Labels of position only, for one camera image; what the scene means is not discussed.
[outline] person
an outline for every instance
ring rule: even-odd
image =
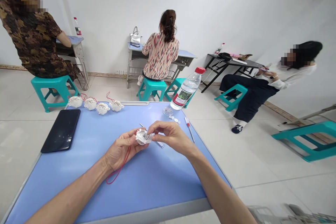
[[[221,91],[225,92],[236,84],[248,89],[234,115],[239,122],[231,129],[232,132],[240,133],[258,112],[259,107],[279,90],[287,89],[300,79],[312,74],[316,70],[315,58],[321,49],[320,42],[308,41],[296,45],[290,53],[285,54],[286,57],[271,64],[269,68],[259,69],[253,78],[225,75],[220,84]],[[227,99],[233,99],[237,95],[239,94],[234,90],[227,94]]]
[[[74,81],[78,67],[56,54],[56,38],[66,47],[70,39],[52,15],[44,12],[40,0],[0,0],[0,18],[11,37],[22,66],[40,78],[69,75]]]
[[[122,134],[86,173],[40,208],[26,224],[73,223],[99,185],[110,173],[121,167],[128,147],[131,146],[131,150],[126,162],[148,147],[148,144],[139,145],[135,140],[134,134],[137,130],[133,129]],[[152,133],[155,133],[153,141],[169,145],[190,161],[202,183],[209,203],[222,224],[256,224],[237,194],[218,175],[177,123],[156,121],[148,129],[148,134]]]
[[[148,61],[138,77],[138,85],[141,86],[143,79],[151,81],[163,80],[169,71],[170,64],[177,60],[180,42],[175,38],[174,10],[166,10],[161,15],[159,33],[153,33],[142,48],[144,55],[149,55]]]

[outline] bottle label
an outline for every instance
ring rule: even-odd
[[[190,99],[193,93],[189,93],[180,88],[173,98],[173,103],[177,106],[183,106]]]
[[[75,29],[77,35],[82,35],[82,32],[80,31],[81,29],[79,27],[75,27]]]

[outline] teal plastic stool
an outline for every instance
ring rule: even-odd
[[[166,97],[166,99],[168,101],[171,101],[172,98],[168,95],[168,93],[173,93],[172,97],[174,97],[177,93],[177,91],[180,89],[182,83],[184,82],[186,78],[176,78],[171,84],[170,86],[167,88],[164,96]],[[186,102],[186,104],[184,105],[185,108],[187,108],[189,102],[191,101],[192,97],[194,96],[195,93],[193,93],[193,95],[190,97],[190,99]]]
[[[285,131],[281,131],[278,134],[272,135],[272,137],[275,138],[276,140],[287,139],[292,143],[294,143],[295,145],[297,145],[298,147],[300,147],[301,149],[303,149],[304,151],[306,151],[307,153],[309,153],[309,156],[303,157],[303,159],[308,162],[328,158],[330,156],[336,156],[336,142],[332,144],[330,143],[327,145],[323,145],[307,136],[307,134],[314,134],[318,132],[323,132],[336,138],[336,123],[331,121],[319,122],[316,124],[302,126],[290,130],[287,129]],[[300,136],[306,139],[307,141],[314,144],[317,148],[310,149],[303,143],[296,140],[294,138],[296,136]]]
[[[242,95],[239,96],[238,98],[231,98],[230,100],[234,99],[234,101],[230,102],[230,100],[228,100],[224,96],[226,96],[226,94],[230,93],[233,90],[238,90],[240,93],[242,93]],[[247,88],[242,85],[237,84],[237,85],[234,85],[232,88],[230,88],[228,91],[221,94],[220,96],[216,97],[215,100],[221,99],[223,102],[229,105],[226,108],[226,110],[232,111],[238,107],[239,102],[242,100],[242,98],[244,97],[246,93],[247,93]]]
[[[78,96],[79,92],[70,79],[69,75],[65,75],[58,78],[53,79],[46,79],[46,78],[39,78],[34,77],[31,81],[31,84],[33,85],[38,97],[40,98],[40,101],[42,102],[42,105],[47,113],[49,113],[50,107],[65,107],[68,104],[68,96],[71,96],[69,93],[69,90],[67,88],[67,82],[70,84],[71,89],[75,91],[74,96]],[[42,88],[49,88],[49,92],[46,96],[43,96],[41,89]],[[47,103],[47,98],[49,95],[57,96],[60,95],[64,102],[63,103]]]
[[[138,93],[136,94],[139,96],[140,101],[148,101],[149,96],[152,94],[154,97],[158,96],[159,101],[162,102],[163,100],[163,94],[165,93],[165,90],[167,88],[167,85],[163,80],[161,81],[152,81],[144,78]]]

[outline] white handbag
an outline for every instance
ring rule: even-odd
[[[133,33],[129,34],[130,42],[133,46],[140,47],[141,36],[139,35],[138,27],[135,26]]]

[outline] woman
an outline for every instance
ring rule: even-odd
[[[69,75],[72,80],[77,79],[71,62],[56,54],[56,38],[66,47],[71,47],[71,42],[53,17],[40,8],[40,0],[0,0],[0,18],[22,66],[31,74],[40,78]]]
[[[177,60],[180,42],[175,38],[174,10],[166,10],[161,15],[159,33],[153,33],[143,46],[142,53],[149,54],[142,75],[138,77],[138,85],[141,86],[144,78],[151,81],[163,80],[169,71],[170,64]]]
[[[282,57],[279,62],[269,68],[259,69],[253,78],[225,75],[220,90],[226,91],[236,84],[243,85],[248,89],[234,115],[240,121],[232,128],[232,132],[240,133],[269,97],[312,74],[316,70],[314,59],[321,49],[320,42],[308,41],[296,45],[295,49],[291,49],[291,52],[287,53],[287,57]],[[234,98],[237,95],[236,91],[227,94],[229,98]]]

